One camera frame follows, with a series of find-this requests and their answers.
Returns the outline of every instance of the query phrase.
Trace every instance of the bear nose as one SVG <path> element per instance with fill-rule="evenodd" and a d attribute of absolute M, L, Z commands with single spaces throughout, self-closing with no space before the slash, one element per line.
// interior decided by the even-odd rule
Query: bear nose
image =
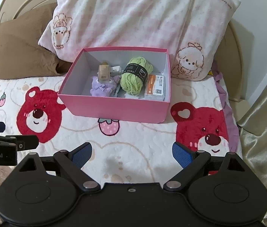
<path fill-rule="evenodd" d="M 41 118 L 42 116 L 43 116 L 43 111 L 42 111 L 40 108 L 35 109 L 35 110 L 33 111 L 33 117 L 34 117 L 34 118 L 39 119 L 39 118 Z"/>
<path fill-rule="evenodd" d="M 216 146 L 220 144 L 221 138 L 215 134 L 208 134 L 205 136 L 205 141 L 208 145 Z"/>

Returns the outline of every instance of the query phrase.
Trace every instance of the yarn skein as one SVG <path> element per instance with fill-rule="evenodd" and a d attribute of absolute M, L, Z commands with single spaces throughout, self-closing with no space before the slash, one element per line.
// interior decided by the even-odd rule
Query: yarn skein
<path fill-rule="evenodd" d="M 132 58 L 127 63 L 127 65 L 130 63 L 136 63 L 138 65 L 143 66 L 148 74 L 150 74 L 153 71 L 153 66 L 150 63 L 148 63 L 147 60 L 145 60 L 145 58 L 143 57 Z M 141 92 L 141 89 L 143 87 L 143 82 L 136 75 L 129 72 L 125 72 L 121 76 L 120 85 L 122 89 L 126 91 L 128 94 L 137 96 Z"/>

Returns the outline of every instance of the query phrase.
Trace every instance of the beige headboard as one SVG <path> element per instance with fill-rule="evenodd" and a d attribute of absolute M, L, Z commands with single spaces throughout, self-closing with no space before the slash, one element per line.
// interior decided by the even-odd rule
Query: beige headboard
<path fill-rule="evenodd" d="M 0 5 L 0 23 L 15 19 L 35 7 L 57 0 L 3 0 Z M 223 73 L 229 99 L 240 100 L 242 82 L 242 57 L 235 30 L 229 23 L 225 36 L 215 54 L 219 70 Z"/>

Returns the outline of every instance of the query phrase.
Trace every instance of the pink strawberry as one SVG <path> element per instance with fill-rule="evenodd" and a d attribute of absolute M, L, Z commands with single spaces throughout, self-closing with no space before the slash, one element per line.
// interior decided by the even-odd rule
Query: pink strawberry
<path fill-rule="evenodd" d="M 5 103 L 6 95 L 3 93 L 3 95 L 0 97 L 0 107 L 2 107 Z"/>
<path fill-rule="evenodd" d="M 120 129 L 119 120 L 99 119 L 99 128 L 104 135 L 116 135 Z"/>

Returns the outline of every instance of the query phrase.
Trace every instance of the open box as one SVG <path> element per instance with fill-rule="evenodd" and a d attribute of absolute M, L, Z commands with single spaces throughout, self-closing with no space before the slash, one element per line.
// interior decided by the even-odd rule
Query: open box
<path fill-rule="evenodd" d="M 144 100 L 142 96 L 118 97 L 91 96 L 92 77 L 97 76 L 99 65 L 106 61 L 110 66 L 125 69 L 133 57 L 144 57 L 153 65 L 151 74 L 165 77 L 163 101 Z M 58 96 L 77 116 L 125 120 L 143 123 L 161 123 L 170 105 L 170 63 L 166 49 L 145 47 L 100 47 L 83 49 L 69 69 Z"/>

